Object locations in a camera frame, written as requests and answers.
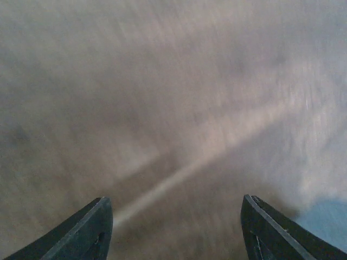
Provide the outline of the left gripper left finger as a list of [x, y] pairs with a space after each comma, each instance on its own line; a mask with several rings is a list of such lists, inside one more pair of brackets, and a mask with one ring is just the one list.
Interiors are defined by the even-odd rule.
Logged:
[[110, 199], [96, 198], [6, 259], [106, 259], [112, 229]]

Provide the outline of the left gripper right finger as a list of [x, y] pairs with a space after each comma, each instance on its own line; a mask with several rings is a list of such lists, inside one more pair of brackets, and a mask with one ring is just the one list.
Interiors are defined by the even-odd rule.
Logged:
[[249, 259], [346, 259], [346, 252], [305, 230], [257, 196], [243, 197], [240, 219]]

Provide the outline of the light blue cleaning cloth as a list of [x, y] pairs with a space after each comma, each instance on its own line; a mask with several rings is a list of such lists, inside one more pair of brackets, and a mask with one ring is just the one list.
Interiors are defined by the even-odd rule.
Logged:
[[320, 200], [301, 213], [295, 222], [318, 238], [346, 252], [346, 201]]

